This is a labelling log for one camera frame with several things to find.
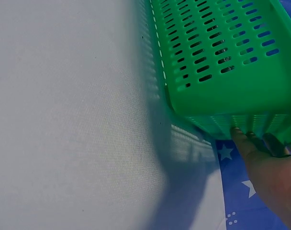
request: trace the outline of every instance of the blue star-patterned cloth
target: blue star-patterned cloth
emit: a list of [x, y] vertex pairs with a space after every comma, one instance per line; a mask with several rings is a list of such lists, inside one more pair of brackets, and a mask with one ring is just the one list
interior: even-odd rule
[[256, 194], [233, 141], [217, 141], [216, 145], [227, 230], [286, 230], [286, 226]]

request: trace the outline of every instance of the white cloth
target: white cloth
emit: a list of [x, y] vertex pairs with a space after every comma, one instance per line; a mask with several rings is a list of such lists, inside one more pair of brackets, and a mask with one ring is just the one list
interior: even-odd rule
[[167, 109], [146, 11], [0, 0], [0, 230], [139, 230], [168, 211], [225, 229], [214, 146]]

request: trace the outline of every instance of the hand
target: hand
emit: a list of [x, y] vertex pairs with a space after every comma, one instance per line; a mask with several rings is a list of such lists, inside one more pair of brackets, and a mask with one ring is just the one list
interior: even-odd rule
[[291, 229], [291, 153], [272, 134], [263, 142], [239, 128], [231, 136], [243, 157], [248, 176], [264, 203]]

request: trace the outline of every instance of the oval hole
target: oval hole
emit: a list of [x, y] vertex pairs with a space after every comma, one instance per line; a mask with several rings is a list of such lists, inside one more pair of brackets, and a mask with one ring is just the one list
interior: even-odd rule
[[234, 12], [235, 12], [235, 10], [231, 10], [231, 11], [228, 11], [228, 12], [223, 13], [222, 15], [223, 16], [227, 16], [227, 15], [232, 14]]
[[272, 56], [272, 55], [278, 54], [279, 52], [280, 52], [279, 49], [273, 49], [273, 50], [268, 51], [268, 52], [266, 53], [266, 55], [267, 55], [268, 57], [270, 57], [270, 56]]
[[220, 49], [220, 50], [216, 51], [215, 54], [216, 55], [220, 55], [222, 53], [225, 53], [227, 50], [228, 50], [228, 48], [223, 48], [223, 49]]
[[239, 27], [241, 27], [241, 26], [242, 26], [242, 24], [241, 24], [241, 23], [238, 23], [238, 24], [236, 24], [236, 25], [231, 26], [231, 27], [230, 27], [230, 30], [237, 29], [237, 28], [239, 28]]
[[227, 20], [226, 20], [226, 23], [230, 23], [230, 22], [232, 22], [232, 21], [236, 21], [237, 19], [238, 19], [238, 16], [235, 16], [235, 17], [233, 17], [233, 18], [227, 19]]
[[263, 23], [263, 24], [256, 25], [253, 28], [254, 28], [254, 30], [258, 30], [259, 28], [262, 28], [262, 27], [265, 27], [265, 26], [266, 26], [266, 24]]
[[190, 23], [187, 23], [186, 25], [184, 25], [184, 27], [190, 26], [192, 24], [194, 24], [195, 21], [191, 21]]
[[217, 41], [217, 42], [213, 43], [213, 47], [218, 46], [218, 45], [221, 45], [224, 42], [225, 42], [224, 39], [223, 40], [220, 40], [220, 41]]
[[274, 43], [275, 43], [275, 40], [274, 39], [271, 39], [269, 41], [263, 42], [261, 45], [263, 47], [265, 47], [265, 46], [269, 46], [269, 45], [274, 44]]
[[209, 80], [212, 77], [213, 77], [212, 74], [206, 75], [205, 77], [200, 78], [199, 82], [203, 82], [203, 81]]
[[215, 33], [215, 34], [209, 36], [209, 39], [213, 39], [213, 38], [215, 38], [215, 37], [217, 37], [217, 36], [220, 36], [220, 35], [221, 35], [221, 32], [217, 32], [217, 33]]
[[250, 11], [246, 12], [246, 15], [253, 14], [255, 12], [257, 12], [257, 9], [253, 9], [253, 10], [250, 10]]
[[173, 48], [179, 47], [180, 43], [177, 43], [176, 45], [173, 46]]
[[179, 36], [176, 36], [174, 38], [171, 39], [171, 42], [174, 42], [175, 40], [177, 40], [179, 38]]
[[197, 7], [204, 5], [205, 3], [207, 3], [207, 1], [201, 2], [200, 4], [197, 5]]
[[176, 52], [174, 55], [179, 55], [179, 54], [181, 54], [182, 52], [183, 52], [183, 51], [180, 50], [180, 51]]
[[221, 73], [227, 73], [235, 69], [235, 66], [229, 66], [221, 70]]
[[181, 15], [187, 14], [190, 10], [186, 10], [183, 13], [181, 13]]
[[234, 34], [234, 35], [233, 35], [233, 38], [237, 38], [237, 37], [240, 37], [240, 36], [245, 35], [245, 34], [246, 34], [245, 31], [240, 31], [240, 32], [237, 33], [237, 34]]
[[190, 38], [188, 38], [188, 41], [191, 41], [191, 40], [193, 40], [194, 38], [196, 38], [198, 36], [199, 36], [198, 34], [195, 34], [195, 35], [191, 36]]
[[215, 18], [212, 18], [212, 19], [210, 19], [210, 20], [204, 22], [204, 25], [207, 25], [207, 24], [209, 24], [209, 23], [212, 23], [212, 22], [214, 22], [215, 20], [216, 20]]
[[240, 51], [240, 55], [245, 55], [245, 54], [251, 53], [253, 50], [254, 50], [254, 48], [248, 48], [248, 49], [242, 50], [242, 51]]
[[207, 69], [209, 69], [209, 66], [208, 65], [207, 66], [204, 66], [202, 68], [197, 69], [197, 73], [201, 73], [201, 72], [203, 72], [203, 71], [205, 71]]
[[245, 4], [245, 5], [243, 5], [242, 8], [246, 8], [246, 7], [249, 7], [249, 6], [252, 6], [252, 5], [253, 5], [253, 3], [249, 2], [249, 3]]
[[262, 17], [261, 16], [257, 16], [257, 17], [251, 18], [250, 22], [255, 22], [255, 21], [259, 20], [259, 19], [262, 19]]
[[225, 57], [225, 58], [222, 58], [221, 60], [218, 61], [218, 64], [223, 64], [229, 60], [231, 60], [232, 57], [231, 56], [228, 56], [228, 57]]
[[192, 29], [188, 30], [186, 33], [189, 34], [191, 33], [192, 31], [195, 31], [197, 28], [196, 27], [193, 27]]
[[218, 28], [218, 26], [217, 26], [217, 25], [214, 25], [214, 26], [208, 28], [206, 31], [207, 31], [207, 32], [210, 32], [210, 31], [212, 31], [212, 30], [214, 30], [214, 29], [216, 29], [216, 28]]
[[203, 12], [203, 11], [205, 11], [205, 10], [208, 10], [208, 9], [209, 9], [209, 6], [206, 6], [206, 7], [204, 7], [203, 9], [200, 9], [199, 12], [201, 13], [201, 12]]
[[245, 61], [243, 62], [243, 64], [244, 64], [244, 65], [248, 65], [248, 64], [251, 64], [251, 63], [253, 63], [253, 62], [256, 62], [257, 60], [258, 60], [257, 57], [252, 57], [252, 58], [250, 58], [250, 59], [248, 59], [248, 60], [245, 60]]
[[188, 20], [191, 17], [192, 17], [192, 15], [189, 15], [188, 17], [184, 18], [182, 21], [184, 22], [184, 21]]
[[196, 42], [196, 43], [193, 43], [193, 44], [190, 46], [190, 48], [194, 48], [194, 47], [198, 46], [198, 45], [201, 44], [201, 43], [202, 43], [201, 41]]
[[212, 14], [213, 14], [213, 12], [209, 12], [209, 13], [203, 15], [201, 18], [206, 18], [206, 17], [208, 17], [208, 16], [210, 16], [210, 15], [212, 15]]
[[195, 63], [195, 64], [199, 64], [199, 63], [205, 61], [206, 59], [207, 59], [206, 57], [202, 57], [202, 58], [200, 58], [200, 59], [194, 61], [194, 63]]
[[200, 54], [202, 52], [204, 52], [204, 49], [199, 49], [198, 51], [193, 52], [192, 55], [196, 56], [196, 55], [198, 55], [198, 54]]
[[250, 39], [245, 39], [245, 40], [243, 40], [243, 41], [241, 41], [241, 42], [238, 42], [237, 44], [236, 44], [236, 46], [242, 46], [242, 45], [244, 45], [244, 44], [246, 44], [246, 43], [249, 43], [250, 42]]

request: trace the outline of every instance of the ventilation slot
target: ventilation slot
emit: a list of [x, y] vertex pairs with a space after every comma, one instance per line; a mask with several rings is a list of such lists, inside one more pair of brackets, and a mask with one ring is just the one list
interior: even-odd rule
[[210, 31], [212, 31], [212, 30], [214, 30], [214, 29], [216, 29], [216, 28], [218, 28], [218, 26], [217, 26], [217, 25], [214, 25], [214, 26], [208, 28], [206, 31], [207, 31], [207, 32], [210, 32]]
[[179, 2], [177, 5], [179, 6], [180, 4], [184, 3], [186, 0], [183, 0], [181, 2]]
[[230, 14], [232, 14], [232, 13], [234, 13], [234, 12], [235, 12], [235, 10], [230, 10], [230, 11], [228, 11], [228, 12], [223, 13], [222, 15], [223, 15], [223, 16], [227, 16], [227, 15], [230, 15]]
[[187, 14], [190, 10], [186, 10], [183, 13], [181, 13], [181, 15]]
[[253, 14], [253, 13], [256, 13], [256, 12], [257, 12], [257, 9], [253, 9], [251, 11], [246, 12], [246, 15]]
[[227, 61], [229, 61], [229, 60], [231, 60], [231, 59], [232, 59], [231, 56], [225, 57], [225, 58], [219, 60], [219, 61], [218, 61], [218, 64], [223, 64], [223, 63], [225, 63], [225, 62], [227, 62]]
[[218, 41], [218, 42], [215, 42], [215, 43], [213, 43], [213, 47], [218, 46], [218, 45], [221, 45], [221, 44], [224, 43], [224, 42], [225, 42], [224, 39], [223, 39], [223, 40], [220, 40], [220, 41]]
[[236, 46], [242, 46], [242, 45], [247, 44], [247, 43], [249, 43], [249, 42], [250, 42], [250, 39], [245, 39], [245, 40], [243, 40], [243, 41], [241, 41], [241, 42], [238, 42], [238, 43], [236, 44]]
[[173, 46], [173, 48], [179, 47], [180, 43], [177, 43], [176, 45]]
[[248, 4], [243, 5], [242, 8], [246, 8], [246, 7], [249, 7], [249, 6], [252, 6], [252, 5], [253, 5], [253, 3], [249, 2]]
[[215, 33], [215, 34], [209, 36], [209, 39], [213, 39], [213, 38], [218, 37], [220, 35], [221, 35], [221, 32]]
[[200, 4], [197, 5], [197, 7], [204, 5], [205, 3], [207, 3], [207, 1], [201, 2]]
[[183, 51], [180, 50], [180, 51], [176, 52], [174, 55], [179, 55], [179, 54], [181, 54], [182, 52], [183, 52]]
[[242, 51], [240, 51], [240, 55], [245, 55], [245, 54], [251, 53], [253, 50], [254, 50], [254, 48], [248, 48], [248, 49], [242, 50]]
[[263, 47], [265, 47], [265, 46], [269, 46], [269, 45], [274, 44], [274, 43], [275, 43], [275, 40], [274, 39], [271, 39], [269, 41], [263, 42], [261, 45]]
[[245, 35], [245, 34], [246, 34], [245, 31], [241, 31], [241, 32], [239, 32], [239, 33], [237, 33], [237, 34], [234, 34], [234, 35], [233, 35], [233, 38], [237, 38], [237, 37], [240, 37], [240, 36]]
[[251, 63], [253, 63], [253, 62], [256, 62], [257, 60], [258, 60], [257, 57], [252, 57], [252, 58], [250, 58], [250, 59], [248, 59], [248, 60], [245, 60], [245, 61], [243, 62], [243, 64], [244, 64], [244, 65], [248, 65], [248, 64], [251, 64]]
[[270, 57], [270, 56], [272, 56], [272, 55], [278, 54], [279, 52], [280, 52], [279, 49], [273, 49], [273, 50], [271, 50], [271, 51], [268, 51], [268, 52], [266, 53], [266, 55], [267, 55], [268, 57]]
[[239, 27], [241, 27], [241, 26], [242, 26], [242, 24], [241, 24], [241, 23], [238, 23], [238, 24], [236, 24], [236, 25], [231, 26], [231, 27], [230, 27], [230, 30], [237, 29], [237, 28], [239, 28]]
[[192, 44], [192, 45], [190, 46], [190, 48], [194, 48], [194, 47], [200, 45], [201, 43], [202, 43], [201, 41], [196, 42], [196, 43]]
[[257, 37], [265, 37], [265, 36], [270, 35], [270, 34], [271, 34], [270, 31], [266, 31], [266, 32], [263, 32], [261, 34], [258, 34]]
[[206, 17], [208, 17], [208, 16], [210, 16], [210, 15], [212, 15], [212, 14], [213, 14], [213, 12], [209, 12], [209, 13], [203, 15], [201, 18], [206, 18]]
[[209, 6], [206, 6], [205, 8], [200, 9], [199, 12], [201, 13], [201, 12], [203, 12], [203, 11], [205, 11], [205, 10], [208, 10], [209, 8], [210, 8]]
[[225, 53], [227, 50], [228, 50], [228, 48], [220, 49], [220, 50], [216, 51], [215, 54], [220, 55], [222, 53]]
[[227, 19], [227, 20], [226, 20], [226, 23], [231, 23], [231, 22], [233, 22], [233, 21], [236, 21], [237, 19], [238, 19], [238, 16], [235, 16], [235, 17], [233, 17], [233, 18]]
[[187, 6], [188, 6], [188, 4], [182, 6], [181, 8], [179, 8], [179, 11], [185, 9]]
[[257, 16], [257, 17], [251, 18], [250, 22], [255, 22], [255, 21], [259, 20], [259, 19], [262, 19], [262, 17], [261, 16]]
[[212, 23], [212, 22], [214, 22], [214, 21], [216, 21], [216, 19], [215, 19], [215, 18], [212, 18], [212, 19], [210, 19], [210, 20], [204, 22], [204, 25], [207, 25], [207, 24]]
[[227, 73], [227, 72], [232, 71], [234, 69], [235, 69], [235, 66], [226, 67], [226, 68], [221, 70], [221, 73]]
[[203, 72], [203, 71], [205, 71], [207, 69], [209, 69], [209, 66], [208, 65], [207, 66], [204, 66], [202, 68], [197, 69], [197, 73], [201, 73], [201, 72]]
[[191, 41], [191, 40], [193, 40], [194, 38], [197, 38], [198, 36], [199, 36], [198, 34], [195, 34], [195, 35], [191, 36], [190, 38], [188, 38], [188, 41]]
[[190, 30], [187, 30], [187, 34], [189, 34], [189, 33], [191, 33], [192, 31], [195, 31], [197, 28], [196, 27], [193, 27], [192, 29], [190, 29]]
[[188, 20], [191, 17], [192, 17], [192, 15], [189, 15], [188, 17], [184, 18], [182, 21], [184, 22], [184, 21]]
[[177, 32], [177, 30], [172, 31], [171, 33], [169, 33], [168, 35], [173, 35]]
[[192, 55], [196, 56], [196, 55], [198, 55], [198, 54], [200, 54], [202, 52], [204, 52], [204, 49], [199, 49], [198, 51], [193, 52]]
[[199, 64], [199, 63], [205, 61], [206, 59], [207, 59], [206, 57], [202, 57], [202, 58], [200, 58], [199, 60], [194, 61], [194, 63], [195, 63], [195, 64]]
[[179, 38], [179, 36], [176, 36], [174, 38], [171, 39], [171, 42], [174, 42], [175, 40], [177, 40]]
[[190, 26], [190, 25], [192, 25], [194, 23], [195, 23], [195, 21], [191, 21], [190, 23], [187, 23], [186, 25], [184, 25], [184, 27]]
[[209, 80], [212, 77], [213, 77], [212, 74], [206, 75], [205, 77], [200, 78], [199, 79], [199, 82], [203, 82], [203, 81]]

